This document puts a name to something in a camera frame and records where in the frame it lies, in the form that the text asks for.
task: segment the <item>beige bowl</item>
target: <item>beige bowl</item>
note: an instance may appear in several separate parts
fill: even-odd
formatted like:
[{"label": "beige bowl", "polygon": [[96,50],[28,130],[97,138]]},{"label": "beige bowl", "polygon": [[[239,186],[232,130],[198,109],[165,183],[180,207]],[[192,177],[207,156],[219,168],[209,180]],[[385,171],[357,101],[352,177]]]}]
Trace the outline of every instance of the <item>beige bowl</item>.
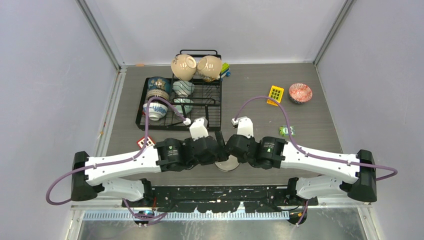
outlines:
[{"label": "beige bowl", "polygon": [[171,62],[171,69],[175,77],[190,81],[196,73],[196,60],[188,54],[177,55]]},{"label": "beige bowl", "polygon": [[208,83],[220,79],[222,68],[223,61],[221,61],[220,58],[211,55],[202,57],[197,64],[199,76]]}]

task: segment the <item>black bracket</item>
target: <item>black bracket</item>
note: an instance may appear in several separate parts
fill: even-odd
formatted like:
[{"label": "black bracket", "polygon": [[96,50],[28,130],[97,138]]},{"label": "black bracket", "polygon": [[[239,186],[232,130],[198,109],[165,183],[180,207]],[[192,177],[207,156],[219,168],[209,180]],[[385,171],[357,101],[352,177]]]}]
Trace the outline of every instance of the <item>black bracket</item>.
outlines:
[{"label": "black bracket", "polygon": [[[305,201],[289,201],[287,189],[278,185],[254,186],[154,186],[150,199],[156,198],[156,206],[160,212],[192,213],[197,209],[200,213],[235,212],[243,202],[246,213],[280,212],[279,207],[303,206]],[[132,208],[153,207],[152,200],[141,199],[128,202]],[[310,206],[317,206],[318,199],[311,198]]]},{"label": "black bracket", "polygon": [[[356,157],[360,163],[374,165],[373,154],[368,150],[359,150]],[[356,173],[358,180],[353,183],[343,182],[340,189],[347,192],[347,196],[351,199],[374,203],[377,201],[377,184],[376,184],[376,169],[372,167],[359,167],[359,172]]]},{"label": "black bracket", "polygon": [[[89,160],[89,155],[85,151],[75,153],[73,157],[72,170],[79,169],[85,166]],[[72,174],[72,182],[70,186],[70,199],[75,202],[87,201],[95,199],[97,193],[104,191],[105,188],[99,184],[97,186],[89,185],[86,180],[85,171],[79,171]]]}]

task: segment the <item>floor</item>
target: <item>floor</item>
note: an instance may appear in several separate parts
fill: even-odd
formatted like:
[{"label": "floor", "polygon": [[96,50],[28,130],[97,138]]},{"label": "floor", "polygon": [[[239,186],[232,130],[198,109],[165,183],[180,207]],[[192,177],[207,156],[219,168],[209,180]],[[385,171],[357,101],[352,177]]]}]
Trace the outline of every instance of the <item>floor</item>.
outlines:
[{"label": "floor", "polygon": [[[290,117],[299,145],[323,151],[341,153],[341,146],[330,115],[329,108],[311,63],[291,64],[238,64],[231,65],[231,76],[222,83],[222,125],[227,140],[236,130],[231,124],[244,101],[255,96],[268,95],[272,85],[285,89],[281,104]],[[136,126],[145,79],[153,76],[172,77],[169,66],[129,67],[123,84],[116,117],[108,145],[107,155],[117,155],[139,150],[137,141],[144,132]],[[288,99],[288,89],[293,83],[305,83],[311,87],[311,101],[297,105]],[[248,116],[253,121],[255,139],[280,137],[279,127],[285,125],[280,110],[266,104],[265,100],[251,102],[240,117]],[[152,130],[149,135],[160,142],[166,138],[189,138],[188,131]],[[131,180],[147,178],[154,186],[169,185],[265,185],[286,184],[292,177],[315,177],[317,173],[298,169],[252,168],[241,164],[231,172],[220,171],[215,165],[196,166],[181,172],[148,173],[127,177]]]},{"label": "floor", "polygon": [[83,220],[79,240],[365,240],[357,208],[310,208],[304,224],[285,220],[162,221],[139,229],[133,221]]}]

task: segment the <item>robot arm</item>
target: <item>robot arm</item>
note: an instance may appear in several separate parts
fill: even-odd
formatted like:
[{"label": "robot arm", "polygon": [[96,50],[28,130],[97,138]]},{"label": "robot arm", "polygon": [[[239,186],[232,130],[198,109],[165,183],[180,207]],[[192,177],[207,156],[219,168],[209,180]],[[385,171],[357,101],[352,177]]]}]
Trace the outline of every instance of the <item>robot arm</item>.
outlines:
[{"label": "robot arm", "polygon": [[232,120],[237,134],[230,137],[225,149],[239,163],[249,163],[254,168],[302,169],[321,174],[312,178],[291,178],[287,189],[292,198],[311,199],[329,195],[345,195],[362,202],[377,201],[376,172],[373,168],[324,161],[308,156],[314,154],[327,158],[346,160],[348,163],[374,164],[371,152],[360,150],[357,154],[339,154],[295,146],[282,138],[266,136],[256,142],[253,124],[248,117]]},{"label": "robot arm", "polygon": [[[300,153],[295,146],[283,138],[266,136],[256,142],[253,123],[248,117],[232,120],[237,134],[230,137],[225,145],[220,132],[215,139],[209,136],[207,120],[196,119],[190,126],[190,138],[178,140],[167,138],[154,147],[147,147],[142,154],[138,151],[108,157],[89,157],[77,152],[73,169],[96,166],[125,159],[133,160],[116,165],[94,167],[72,175],[71,200],[86,201],[97,196],[111,196],[128,199],[131,202],[151,196],[149,181],[131,181],[121,177],[166,171],[180,172],[196,165],[223,162],[229,155],[239,163],[249,163],[254,168],[302,169],[322,174],[312,178],[291,178],[287,185],[290,198],[307,200],[314,197],[347,194],[362,201],[375,202],[376,173],[373,168],[319,160]],[[339,154],[302,147],[307,153],[337,158],[352,162],[374,164],[371,152],[360,150],[358,154]]]},{"label": "robot arm", "polygon": [[[71,200],[87,201],[97,196],[110,196],[135,202],[151,196],[152,186],[147,180],[125,180],[121,177],[161,173],[166,171],[180,172],[194,166],[223,162],[228,159],[224,149],[224,139],[220,132],[215,138],[208,134],[204,118],[196,119],[190,126],[191,137],[185,140],[167,138],[155,146],[147,147],[142,154],[139,151],[106,157],[90,157],[84,151],[77,152],[73,160],[73,169],[94,166],[72,175]],[[100,166],[133,159],[128,162]]]}]

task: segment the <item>yellow toy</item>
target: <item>yellow toy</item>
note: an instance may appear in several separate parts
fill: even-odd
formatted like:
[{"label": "yellow toy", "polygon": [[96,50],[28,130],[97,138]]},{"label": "yellow toy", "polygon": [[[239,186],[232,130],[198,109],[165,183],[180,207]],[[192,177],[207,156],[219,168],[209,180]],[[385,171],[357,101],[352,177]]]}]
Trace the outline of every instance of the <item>yellow toy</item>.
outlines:
[{"label": "yellow toy", "polygon": [[220,74],[221,79],[223,77],[229,77],[230,74],[231,74],[231,72],[230,72],[230,65],[228,63],[224,62],[222,64],[222,69],[221,69],[221,74]]},{"label": "yellow toy", "polygon": [[[284,93],[284,88],[273,85],[271,86],[271,90],[269,91],[268,97],[275,99],[280,104],[281,99],[283,99],[283,93]],[[266,100],[266,103],[274,105],[274,106],[278,106],[274,101],[269,99]]]}]

